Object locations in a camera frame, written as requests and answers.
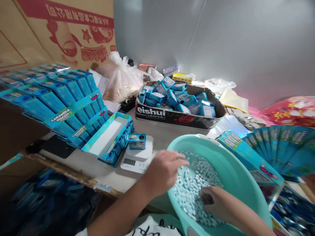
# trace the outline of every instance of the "plastic bag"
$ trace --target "plastic bag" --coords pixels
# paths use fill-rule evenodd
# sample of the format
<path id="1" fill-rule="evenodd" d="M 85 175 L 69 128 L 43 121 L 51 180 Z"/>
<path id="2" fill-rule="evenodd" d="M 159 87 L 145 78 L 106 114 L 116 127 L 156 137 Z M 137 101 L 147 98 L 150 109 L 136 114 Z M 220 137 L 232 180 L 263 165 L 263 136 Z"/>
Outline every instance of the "plastic bag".
<path id="1" fill-rule="evenodd" d="M 127 56 L 121 59 L 117 51 L 111 52 L 108 58 L 115 64 L 101 65 L 96 69 L 96 72 L 109 78 L 103 99 L 121 103 L 136 96 L 142 86 L 143 74 L 136 67 L 128 65 Z"/>
<path id="2" fill-rule="evenodd" d="M 213 93 L 221 96 L 225 89 L 232 89 L 236 87 L 233 81 L 226 81 L 224 79 L 212 78 L 205 81 L 205 86 L 209 88 Z"/>
<path id="3" fill-rule="evenodd" d="M 150 67 L 148 69 L 148 74 L 150 76 L 151 81 L 158 81 L 158 80 L 162 80 L 164 78 L 164 76 L 158 72 L 156 69 Z"/>
<path id="4" fill-rule="evenodd" d="M 315 127 L 315 96 L 290 97 L 260 114 L 278 125 Z"/>

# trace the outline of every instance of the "gray wall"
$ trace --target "gray wall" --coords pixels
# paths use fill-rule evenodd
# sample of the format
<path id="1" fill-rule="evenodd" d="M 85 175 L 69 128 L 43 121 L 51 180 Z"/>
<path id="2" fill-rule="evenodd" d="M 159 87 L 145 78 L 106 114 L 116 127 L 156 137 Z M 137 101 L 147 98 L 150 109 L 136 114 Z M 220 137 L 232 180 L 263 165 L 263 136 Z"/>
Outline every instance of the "gray wall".
<path id="1" fill-rule="evenodd" d="M 114 0 L 117 50 L 223 78 L 249 105 L 315 95 L 315 0 Z"/>

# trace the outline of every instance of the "hand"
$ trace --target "hand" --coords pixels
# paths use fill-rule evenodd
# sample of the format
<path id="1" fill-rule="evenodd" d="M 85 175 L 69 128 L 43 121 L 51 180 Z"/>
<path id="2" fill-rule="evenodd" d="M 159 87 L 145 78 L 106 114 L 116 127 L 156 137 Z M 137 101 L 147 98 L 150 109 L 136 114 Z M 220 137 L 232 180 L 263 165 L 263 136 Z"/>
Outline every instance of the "hand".
<path id="1" fill-rule="evenodd" d="M 155 198 L 167 192 L 176 181 L 177 169 L 180 166 L 188 166 L 185 156 L 175 151 L 161 150 L 152 160 L 141 181 L 145 183 L 147 192 L 151 198 Z"/>
<path id="2" fill-rule="evenodd" d="M 235 224 L 238 209 L 247 207 L 232 194 L 217 186 L 204 187 L 200 190 L 200 200 L 203 210 L 227 223 Z"/>

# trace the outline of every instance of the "candy pile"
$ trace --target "candy pile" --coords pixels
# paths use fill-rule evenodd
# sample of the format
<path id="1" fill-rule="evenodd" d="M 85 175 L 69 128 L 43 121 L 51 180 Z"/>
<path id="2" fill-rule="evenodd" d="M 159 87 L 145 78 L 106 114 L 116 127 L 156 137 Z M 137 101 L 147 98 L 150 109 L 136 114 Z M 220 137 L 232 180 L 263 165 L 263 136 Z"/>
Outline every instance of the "candy pile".
<path id="1" fill-rule="evenodd" d="M 218 173 L 204 157 L 188 151 L 179 153 L 186 156 L 190 166 L 181 167 L 181 170 L 178 170 L 178 177 L 173 186 L 178 204 L 194 221 L 206 226 L 217 227 L 223 221 L 203 211 L 203 203 L 199 198 L 199 194 L 203 187 L 223 187 L 218 178 Z"/>

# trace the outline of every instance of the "red plastic bag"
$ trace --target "red plastic bag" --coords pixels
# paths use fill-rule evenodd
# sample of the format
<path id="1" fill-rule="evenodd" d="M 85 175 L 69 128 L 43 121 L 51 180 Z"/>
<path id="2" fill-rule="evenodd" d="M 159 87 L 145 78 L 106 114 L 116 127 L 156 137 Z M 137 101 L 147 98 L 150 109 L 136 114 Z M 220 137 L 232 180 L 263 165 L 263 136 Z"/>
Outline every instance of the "red plastic bag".
<path id="1" fill-rule="evenodd" d="M 290 97 L 260 113 L 278 125 L 315 127 L 315 96 Z"/>

